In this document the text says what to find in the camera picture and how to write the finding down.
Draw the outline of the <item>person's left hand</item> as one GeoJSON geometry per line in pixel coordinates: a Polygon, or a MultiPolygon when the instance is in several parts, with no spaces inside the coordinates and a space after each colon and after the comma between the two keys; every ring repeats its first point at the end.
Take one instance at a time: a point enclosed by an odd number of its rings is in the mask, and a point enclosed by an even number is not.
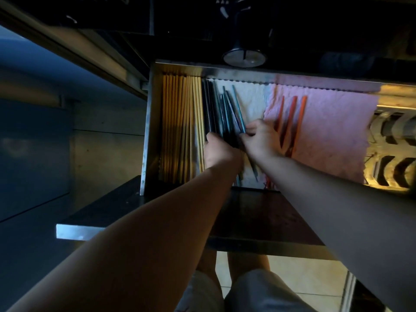
{"type": "Polygon", "coordinates": [[[243,170],[243,153],[240,149],[224,145],[204,144],[204,165],[205,169],[215,166],[224,166],[236,173],[243,170]]]}

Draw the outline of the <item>person's right hand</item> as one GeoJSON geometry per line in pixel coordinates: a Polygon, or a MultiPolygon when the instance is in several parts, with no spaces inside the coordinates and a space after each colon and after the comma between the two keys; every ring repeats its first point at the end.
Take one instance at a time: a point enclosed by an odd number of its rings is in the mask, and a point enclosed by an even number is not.
{"type": "Polygon", "coordinates": [[[256,164],[261,165],[274,157],[283,157],[280,137],[271,123],[265,121],[265,136],[259,141],[243,143],[245,152],[256,164]]]}

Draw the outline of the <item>bundle of dark chopsticks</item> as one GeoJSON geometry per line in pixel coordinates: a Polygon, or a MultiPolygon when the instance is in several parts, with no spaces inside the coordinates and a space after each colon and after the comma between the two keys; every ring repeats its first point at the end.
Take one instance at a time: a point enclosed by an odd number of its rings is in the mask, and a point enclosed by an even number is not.
{"type": "Polygon", "coordinates": [[[202,106],[204,117],[204,136],[216,133],[234,148],[242,149],[239,134],[242,124],[237,117],[237,109],[229,91],[214,80],[202,78],[202,106]]]}

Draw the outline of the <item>person's right forearm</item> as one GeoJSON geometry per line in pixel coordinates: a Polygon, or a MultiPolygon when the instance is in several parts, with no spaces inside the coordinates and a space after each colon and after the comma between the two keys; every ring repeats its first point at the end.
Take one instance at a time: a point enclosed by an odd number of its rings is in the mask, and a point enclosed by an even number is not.
{"type": "Polygon", "coordinates": [[[416,312],[416,203],[248,151],[335,257],[392,312],[416,312]]]}

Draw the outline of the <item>person's left forearm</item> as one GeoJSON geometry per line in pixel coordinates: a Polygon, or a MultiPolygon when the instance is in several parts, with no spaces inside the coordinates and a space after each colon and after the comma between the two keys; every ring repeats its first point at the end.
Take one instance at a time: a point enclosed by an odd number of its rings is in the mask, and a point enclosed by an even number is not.
{"type": "Polygon", "coordinates": [[[219,163],[117,220],[8,312],[174,312],[240,169],[219,163]]]}

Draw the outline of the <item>white cloth liner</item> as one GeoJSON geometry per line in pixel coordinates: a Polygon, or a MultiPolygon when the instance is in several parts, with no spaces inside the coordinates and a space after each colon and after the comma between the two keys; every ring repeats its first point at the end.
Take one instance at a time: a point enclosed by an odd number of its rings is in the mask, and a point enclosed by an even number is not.
{"type": "MultiPolygon", "coordinates": [[[[209,79],[209,81],[216,85],[218,93],[223,94],[224,90],[227,91],[231,96],[233,104],[236,104],[235,96],[237,96],[244,124],[263,118],[268,95],[272,89],[270,84],[220,79],[209,79]]],[[[241,186],[249,189],[264,189],[264,173],[257,166],[257,177],[255,177],[246,154],[243,155],[243,159],[244,169],[242,172],[241,186]]]]}

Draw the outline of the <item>orange chopstick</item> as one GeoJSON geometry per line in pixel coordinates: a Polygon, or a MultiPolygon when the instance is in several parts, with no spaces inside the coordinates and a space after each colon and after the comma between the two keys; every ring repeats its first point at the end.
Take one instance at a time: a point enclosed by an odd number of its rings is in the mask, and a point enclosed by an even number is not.
{"type": "Polygon", "coordinates": [[[300,137],[300,133],[301,133],[301,127],[302,127],[302,122],[304,119],[304,113],[305,113],[305,109],[306,109],[306,104],[307,104],[307,96],[304,95],[301,99],[301,105],[299,108],[299,116],[296,122],[296,130],[295,130],[295,134],[291,139],[291,144],[286,152],[287,157],[292,157],[295,150],[296,150],[296,146],[300,137]]]}
{"type": "Polygon", "coordinates": [[[290,108],[288,115],[285,117],[285,121],[283,122],[282,128],[280,130],[280,139],[281,139],[281,148],[286,155],[286,152],[288,152],[291,143],[292,143],[292,130],[293,130],[293,124],[294,124],[294,115],[296,111],[298,97],[294,96],[292,98],[290,108]]]}
{"type": "Polygon", "coordinates": [[[279,107],[279,111],[274,123],[274,130],[280,134],[281,131],[281,125],[283,124],[283,113],[284,113],[284,100],[285,97],[283,96],[281,99],[281,103],[280,103],[280,107],[279,107]]]}

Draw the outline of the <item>row of yellow wooden chopsticks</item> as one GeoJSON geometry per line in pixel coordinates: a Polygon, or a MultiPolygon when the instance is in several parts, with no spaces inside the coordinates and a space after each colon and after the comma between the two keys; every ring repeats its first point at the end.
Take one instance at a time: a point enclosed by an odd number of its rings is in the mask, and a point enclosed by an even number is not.
{"type": "Polygon", "coordinates": [[[163,75],[159,176],[164,182],[184,184],[205,171],[204,85],[201,77],[163,75]]]}

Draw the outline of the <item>metal drawer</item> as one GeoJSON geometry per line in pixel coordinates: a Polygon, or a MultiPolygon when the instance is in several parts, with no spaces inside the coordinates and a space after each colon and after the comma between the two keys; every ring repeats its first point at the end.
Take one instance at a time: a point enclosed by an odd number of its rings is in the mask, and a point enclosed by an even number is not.
{"type": "Polygon", "coordinates": [[[146,188],[151,187],[150,184],[156,181],[159,173],[162,141],[162,81],[163,75],[166,74],[367,93],[378,96],[377,106],[416,109],[416,82],[355,80],[256,68],[242,69],[207,63],[156,60],[149,73],[141,195],[146,194],[146,188]]]}

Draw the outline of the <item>black round-based appliance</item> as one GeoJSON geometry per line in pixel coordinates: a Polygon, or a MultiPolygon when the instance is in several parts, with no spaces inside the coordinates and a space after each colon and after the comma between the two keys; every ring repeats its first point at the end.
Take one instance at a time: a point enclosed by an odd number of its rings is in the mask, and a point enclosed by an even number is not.
{"type": "Polygon", "coordinates": [[[267,36],[254,0],[216,0],[219,11],[218,39],[225,47],[224,62],[238,68],[262,66],[267,36]]]}

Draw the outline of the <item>pink cloth liner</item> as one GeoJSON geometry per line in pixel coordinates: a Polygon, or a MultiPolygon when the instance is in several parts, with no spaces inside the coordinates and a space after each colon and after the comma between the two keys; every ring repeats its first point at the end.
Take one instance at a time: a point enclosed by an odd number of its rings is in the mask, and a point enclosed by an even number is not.
{"type": "Polygon", "coordinates": [[[284,96],[284,122],[292,98],[297,96],[292,129],[294,136],[304,95],[307,96],[307,104],[301,133],[290,158],[319,171],[364,183],[367,129],[377,108],[378,96],[272,84],[264,120],[275,123],[284,96]]]}

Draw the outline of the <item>dark drawer front panel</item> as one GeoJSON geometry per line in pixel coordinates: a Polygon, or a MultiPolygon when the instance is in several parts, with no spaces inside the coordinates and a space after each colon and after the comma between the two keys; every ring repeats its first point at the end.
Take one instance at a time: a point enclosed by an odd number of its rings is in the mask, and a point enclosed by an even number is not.
{"type": "MultiPolygon", "coordinates": [[[[88,241],[124,215],[176,188],[135,177],[56,224],[57,239],[88,241]]],[[[319,260],[336,257],[280,192],[232,188],[206,242],[222,252],[250,252],[319,260]]]]}

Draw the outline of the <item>person's left leg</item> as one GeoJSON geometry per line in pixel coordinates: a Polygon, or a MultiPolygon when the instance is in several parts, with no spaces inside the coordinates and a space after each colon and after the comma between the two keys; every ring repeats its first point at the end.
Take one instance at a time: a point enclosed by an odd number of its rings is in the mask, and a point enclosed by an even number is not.
{"type": "Polygon", "coordinates": [[[207,275],[221,289],[220,281],[216,274],[216,259],[217,251],[204,249],[195,270],[207,275]]]}

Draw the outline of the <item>person's leg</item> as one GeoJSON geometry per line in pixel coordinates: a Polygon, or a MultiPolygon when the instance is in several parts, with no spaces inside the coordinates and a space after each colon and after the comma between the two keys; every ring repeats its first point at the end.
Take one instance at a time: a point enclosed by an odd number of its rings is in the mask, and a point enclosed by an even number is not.
{"type": "Polygon", "coordinates": [[[216,259],[217,251],[204,249],[195,270],[207,275],[221,289],[220,281],[216,274],[216,259]]]}
{"type": "Polygon", "coordinates": [[[249,252],[227,252],[227,262],[232,285],[244,274],[257,269],[270,271],[270,263],[267,255],[259,255],[249,252]]]}

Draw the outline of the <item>person's right leg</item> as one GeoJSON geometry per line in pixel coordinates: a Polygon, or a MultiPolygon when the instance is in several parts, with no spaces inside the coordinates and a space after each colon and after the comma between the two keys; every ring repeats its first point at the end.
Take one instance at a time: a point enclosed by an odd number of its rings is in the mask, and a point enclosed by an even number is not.
{"type": "Polygon", "coordinates": [[[249,252],[227,252],[227,262],[232,285],[244,274],[257,269],[270,271],[270,263],[267,255],[259,255],[249,252]]]}

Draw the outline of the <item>metal slotted rack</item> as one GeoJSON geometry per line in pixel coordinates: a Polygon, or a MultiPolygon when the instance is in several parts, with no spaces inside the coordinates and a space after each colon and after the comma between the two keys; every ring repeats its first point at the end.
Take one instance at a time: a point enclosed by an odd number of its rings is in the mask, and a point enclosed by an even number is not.
{"type": "Polygon", "coordinates": [[[381,190],[410,191],[416,179],[416,109],[378,106],[367,136],[365,183],[381,190]]]}

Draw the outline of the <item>countertop edge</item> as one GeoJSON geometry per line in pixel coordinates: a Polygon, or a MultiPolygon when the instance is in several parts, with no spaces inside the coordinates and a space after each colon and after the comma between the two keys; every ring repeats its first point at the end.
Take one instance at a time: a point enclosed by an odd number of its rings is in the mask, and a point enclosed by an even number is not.
{"type": "Polygon", "coordinates": [[[97,32],[48,26],[9,0],[0,0],[0,25],[147,100],[148,79],[97,32]]]}

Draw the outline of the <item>grey shorts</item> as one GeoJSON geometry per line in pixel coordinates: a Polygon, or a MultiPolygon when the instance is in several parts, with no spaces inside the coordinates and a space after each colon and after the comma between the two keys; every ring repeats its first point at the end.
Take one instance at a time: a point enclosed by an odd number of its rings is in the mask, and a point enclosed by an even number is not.
{"type": "Polygon", "coordinates": [[[205,273],[195,271],[175,312],[317,312],[273,272],[255,269],[240,276],[223,297],[205,273]]]}

